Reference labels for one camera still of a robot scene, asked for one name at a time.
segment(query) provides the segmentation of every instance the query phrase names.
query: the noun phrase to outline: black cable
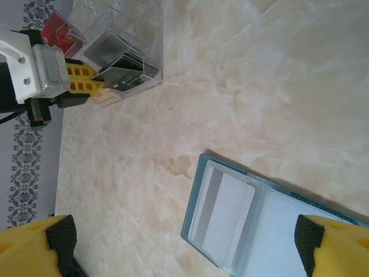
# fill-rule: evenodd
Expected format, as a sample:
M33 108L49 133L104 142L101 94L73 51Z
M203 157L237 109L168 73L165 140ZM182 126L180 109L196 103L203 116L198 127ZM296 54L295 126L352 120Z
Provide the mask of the black cable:
M24 113L24 111L16 111L15 113L9 114L8 116L0 119L0 124L8 122L9 120L12 120L13 118L17 117L18 115L22 113Z

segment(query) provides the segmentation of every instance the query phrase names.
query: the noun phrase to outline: white bracket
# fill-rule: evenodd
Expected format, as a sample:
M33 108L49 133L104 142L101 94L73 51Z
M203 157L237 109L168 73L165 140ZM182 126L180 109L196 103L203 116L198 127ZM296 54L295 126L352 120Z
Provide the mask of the white bracket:
M0 53L6 57L18 104L37 95L40 79L28 35L0 28Z

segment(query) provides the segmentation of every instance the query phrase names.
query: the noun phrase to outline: red item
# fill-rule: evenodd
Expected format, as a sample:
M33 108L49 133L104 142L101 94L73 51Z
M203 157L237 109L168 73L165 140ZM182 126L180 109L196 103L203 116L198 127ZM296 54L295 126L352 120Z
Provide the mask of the red item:
M45 44L57 46L66 58L72 58L82 48L83 42L71 33L76 33L73 27L58 12L53 11L41 32L41 37Z

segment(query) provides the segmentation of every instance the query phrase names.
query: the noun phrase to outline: beige marble surface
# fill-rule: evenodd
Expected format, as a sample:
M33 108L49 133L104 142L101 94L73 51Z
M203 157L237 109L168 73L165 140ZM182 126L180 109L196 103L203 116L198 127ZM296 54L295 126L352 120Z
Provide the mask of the beige marble surface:
M368 2L162 6L164 84L64 113L57 213L91 276L226 276L179 235L206 150L369 215Z

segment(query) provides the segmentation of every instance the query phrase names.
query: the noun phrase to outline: gray wall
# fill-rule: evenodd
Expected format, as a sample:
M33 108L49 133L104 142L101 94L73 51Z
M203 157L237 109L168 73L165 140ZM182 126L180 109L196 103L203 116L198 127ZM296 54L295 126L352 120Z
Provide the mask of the gray wall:
M0 23L21 30L42 28L53 9L67 17L73 1L1 0L1 4ZM35 132L26 114L0 125L0 230L54 213L63 111L52 107L51 115L52 124Z

